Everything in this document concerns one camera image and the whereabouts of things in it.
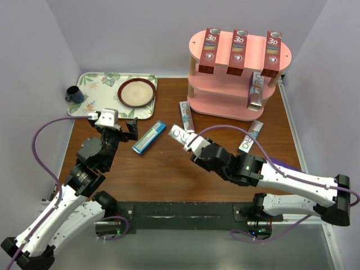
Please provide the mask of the red toothpaste box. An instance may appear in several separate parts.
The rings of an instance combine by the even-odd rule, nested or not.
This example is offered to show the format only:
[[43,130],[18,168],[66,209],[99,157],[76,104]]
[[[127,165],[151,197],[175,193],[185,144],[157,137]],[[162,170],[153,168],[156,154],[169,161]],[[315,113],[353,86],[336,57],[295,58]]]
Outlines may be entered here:
[[199,72],[213,74],[221,30],[207,28],[199,61]]
[[231,49],[227,65],[227,74],[241,76],[245,68],[245,56],[248,32],[235,29],[231,40]]
[[282,34],[276,31],[267,31],[265,42],[264,66],[261,75],[275,78],[280,71]]

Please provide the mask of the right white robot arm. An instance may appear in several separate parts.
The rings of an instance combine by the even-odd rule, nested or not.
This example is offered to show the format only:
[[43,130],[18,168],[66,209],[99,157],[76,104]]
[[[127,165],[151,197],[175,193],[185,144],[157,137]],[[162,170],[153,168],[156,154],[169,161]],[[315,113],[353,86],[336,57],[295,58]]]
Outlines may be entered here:
[[253,186],[286,191],[287,195],[259,193],[247,213],[257,221],[282,214],[320,217],[332,225],[350,225],[350,180],[339,174],[319,177],[277,165],[249,154],[233,155],[209,141],[186,145],[191,161],[224,181],[238,186]]

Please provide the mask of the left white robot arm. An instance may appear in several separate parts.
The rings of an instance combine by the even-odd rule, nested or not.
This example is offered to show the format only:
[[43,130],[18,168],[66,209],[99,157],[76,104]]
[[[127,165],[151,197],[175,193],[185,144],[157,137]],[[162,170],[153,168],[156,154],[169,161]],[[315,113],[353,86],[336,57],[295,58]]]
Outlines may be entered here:
[[1,248],[11,257],[8,269],[14,263],[21,269],[49,269],[60,247],[96,221],[123,221],[125,229],[117,238],[128,232],[128,220],[116,213],[117,201],[107,192],[96,190],[111,168],[119,143],[138,140],[138,119],[126,122],[126,132],[117,124],[115,116],[93,115],[86,119],[100,137],[83,142],[76,165],[65,183],[61,183],[39,158],[36,150],[39,133],[35,133],[31,150],[39,165],[55,180],[58,192],[25,231],[1,243]]

